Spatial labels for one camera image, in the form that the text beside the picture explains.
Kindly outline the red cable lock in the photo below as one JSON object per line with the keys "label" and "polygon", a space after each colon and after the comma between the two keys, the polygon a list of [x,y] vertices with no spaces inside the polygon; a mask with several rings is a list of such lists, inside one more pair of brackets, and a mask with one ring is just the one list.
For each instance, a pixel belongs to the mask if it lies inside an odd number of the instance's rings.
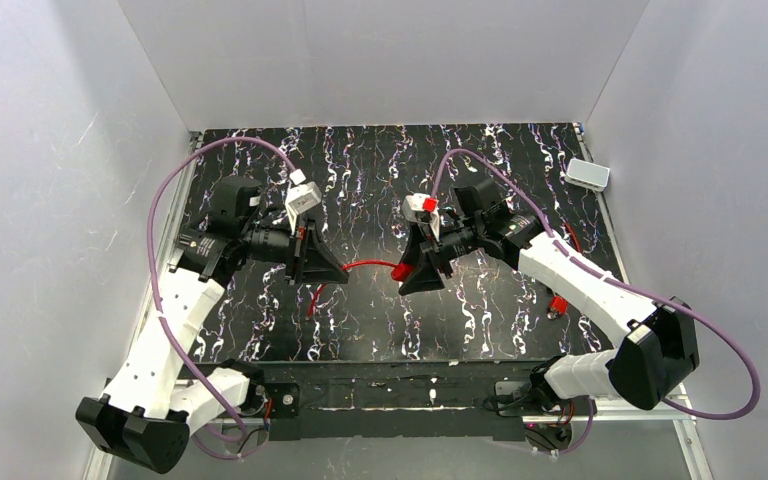
{"label": "red cable lock", "polygon": [[[361,260],[361,261],[351,262],[351,263],[348,263],[348,264],[344,265],[343,266],[343,270],[346,271],[346,272],[349,272],[349,271],[351,271],[354,268],[362,267],[362,266],[381,266],[381,267],[389,268],[390,269],[390,277],[394,281],[397,281],[397,282],[402,282],[402,281],[406,280],[407,277],[409,276],[409,274],[414,271],[414,267],[410,266],[408,264],[405,264],[405,263],[392,263],[392,262],[387,262],[387,261],[383,261],[383,260]],[[315,290],[315,292],[314,292],[314,294],[312,296],[311,302],[310,302],[310,304],[308,306],[307,312],[306,312],[306,317],[308,319],[313,317],[313,315],[315,313],[316,306],[317,306],[317,302],[319,300],[319,297],[320,297],[321,293],[325,289],[325,287],[326,287],[325,284],[321,284]]]}

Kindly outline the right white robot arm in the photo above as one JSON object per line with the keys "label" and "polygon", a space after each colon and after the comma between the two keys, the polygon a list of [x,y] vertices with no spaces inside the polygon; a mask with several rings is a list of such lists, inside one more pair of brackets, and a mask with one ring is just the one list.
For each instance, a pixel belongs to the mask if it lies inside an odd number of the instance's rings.
{"label": "right white robot arm", "polygon": [[570,247],[531,214],[516,213],[485,180],[455,190],[454,224],[441,223],[438,202],[421,193],[402,203],[407,247],[392,277],[402,296],[441,290],[453,260],[483,250],[545,285],[595,322],[609,350],[560,355],[535,367],[526,383],[495,394],[491,409],[548,410],[581,396],[623,399],[651,410],[699,365],[693,319],[614,285],[613,275]]}

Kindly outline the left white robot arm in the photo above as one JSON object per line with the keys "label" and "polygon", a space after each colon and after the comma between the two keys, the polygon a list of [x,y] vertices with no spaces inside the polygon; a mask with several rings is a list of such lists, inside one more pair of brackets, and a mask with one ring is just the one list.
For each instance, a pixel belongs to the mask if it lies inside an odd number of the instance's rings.
{"label": "left white robot arm", "polygon": [[98,398],[85,397],[75,418],[95,446],[159,474],[181,459],[193,433],[247,402],[263,380],[261,370],[229,360],[210,375],[176,390],[203,323],[234,274],[247,261],[285,268],[295,284],[345,284],[347,271],[326,248],[309,214],[322,193],[301,173],[290,176],[284,211],[287,225],[264,225],[260,182],[221,179],[210,210],[182,228],[169,264],[158,280],[159,305],[143,326],[123,366]]}

